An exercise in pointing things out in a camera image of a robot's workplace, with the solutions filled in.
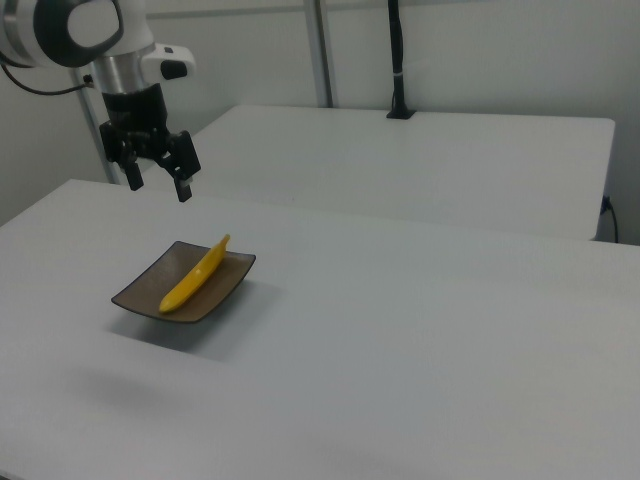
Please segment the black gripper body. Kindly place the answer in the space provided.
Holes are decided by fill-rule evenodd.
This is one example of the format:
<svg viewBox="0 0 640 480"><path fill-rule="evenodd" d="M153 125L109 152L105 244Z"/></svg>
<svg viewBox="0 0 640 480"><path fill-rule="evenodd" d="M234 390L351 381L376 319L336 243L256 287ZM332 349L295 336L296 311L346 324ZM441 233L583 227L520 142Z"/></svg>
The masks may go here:
<svg viewBox="0 0 640 480"><path fill-rule="evenodd" d="M108 121L99 127L107 159L118 165L120 145L129 142L138 159L159 162L166 152L168 112L158 84L133 93L102 95Z"/></svg>

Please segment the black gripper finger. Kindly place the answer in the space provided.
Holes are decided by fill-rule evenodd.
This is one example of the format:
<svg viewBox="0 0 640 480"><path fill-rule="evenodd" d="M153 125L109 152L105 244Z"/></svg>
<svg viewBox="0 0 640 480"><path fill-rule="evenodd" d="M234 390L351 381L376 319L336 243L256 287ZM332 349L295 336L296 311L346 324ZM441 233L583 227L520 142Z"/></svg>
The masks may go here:
<svg viewBox="0 0 640 480"><path fill-rule="evenodd" d="M178 200L186 202L192 197L192 177L201 170L201 165L191 135L187 131L167 137L166 152L159 166L173 179Z"/></svg>
<svg viewBox="0 0 640 480"><path fill-rule="evenodd" d="M137 164L138 156L129 142L122 141L118 157L118 165L125 175L132 191L141 189L144 185L140 168Z"/></svg>

